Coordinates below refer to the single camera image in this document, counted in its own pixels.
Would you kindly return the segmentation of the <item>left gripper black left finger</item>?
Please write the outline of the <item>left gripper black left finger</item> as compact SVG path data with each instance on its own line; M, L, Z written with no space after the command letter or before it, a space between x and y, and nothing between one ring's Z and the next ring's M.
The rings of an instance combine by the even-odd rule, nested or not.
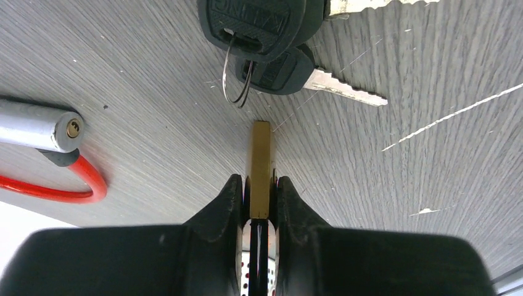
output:
M183 224L46 229L11 259L2 295L238 295L242 179Z

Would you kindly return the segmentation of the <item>brass padlock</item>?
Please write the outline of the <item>brass padlock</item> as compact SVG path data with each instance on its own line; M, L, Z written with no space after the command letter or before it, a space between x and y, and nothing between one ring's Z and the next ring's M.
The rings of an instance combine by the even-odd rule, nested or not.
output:
M271 201L277 183L271 124L255 121L247 154L242 215L249 230L248 295L267 295Z

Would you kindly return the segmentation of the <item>black-headed key bunch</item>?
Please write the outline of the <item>black-headed key bunch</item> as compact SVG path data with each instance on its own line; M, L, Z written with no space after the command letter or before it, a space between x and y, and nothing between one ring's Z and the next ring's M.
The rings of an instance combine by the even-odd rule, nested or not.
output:
M285 50L308 41L323 22L346 19L389 1L201 0L197 11L206 39L226 51L255 62L272 62Z

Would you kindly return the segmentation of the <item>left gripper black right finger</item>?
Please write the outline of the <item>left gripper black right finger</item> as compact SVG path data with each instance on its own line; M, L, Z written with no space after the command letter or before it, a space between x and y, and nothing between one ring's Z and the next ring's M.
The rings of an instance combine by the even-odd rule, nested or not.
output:
M494 295L476 250L458 237L335 228L278 181L277 295Z

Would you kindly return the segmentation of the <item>red cable lock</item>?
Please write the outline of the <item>red cable lock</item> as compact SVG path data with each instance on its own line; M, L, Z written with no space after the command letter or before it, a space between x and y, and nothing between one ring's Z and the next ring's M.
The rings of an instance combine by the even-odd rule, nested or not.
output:
M76 111L1 97L1 142L31 147L54 165L67 168L88 186L84 192L62 191L1 177L1 188L53 202L92 204L105 199L107 183L80 153L84 120Z

